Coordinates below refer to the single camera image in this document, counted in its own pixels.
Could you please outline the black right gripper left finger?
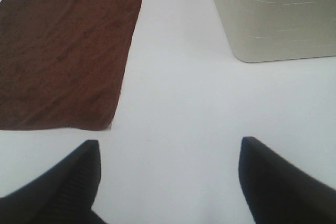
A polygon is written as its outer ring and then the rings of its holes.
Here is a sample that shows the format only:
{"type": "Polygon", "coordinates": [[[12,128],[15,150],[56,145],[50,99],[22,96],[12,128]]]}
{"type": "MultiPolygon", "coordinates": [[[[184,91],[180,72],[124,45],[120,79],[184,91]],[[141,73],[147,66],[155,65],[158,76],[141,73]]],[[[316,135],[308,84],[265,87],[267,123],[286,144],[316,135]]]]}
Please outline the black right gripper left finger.
{"type": "Polygon", "coordinates": [[[1,223],[104,223],[93,210],[99,142],[87,140],[51,169],[1,198],[1,223]]]}

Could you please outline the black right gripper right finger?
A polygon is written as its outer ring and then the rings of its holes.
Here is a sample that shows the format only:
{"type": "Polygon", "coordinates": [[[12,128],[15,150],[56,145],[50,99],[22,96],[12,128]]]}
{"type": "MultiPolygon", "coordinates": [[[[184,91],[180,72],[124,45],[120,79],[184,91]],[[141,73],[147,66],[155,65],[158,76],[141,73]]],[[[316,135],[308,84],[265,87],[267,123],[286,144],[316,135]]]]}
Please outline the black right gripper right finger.
{"type": "Polygon", "coordinates": [[[335,189],[254,137],[242,139],[238,177],[255,223],[335,223],[335,189]]]}

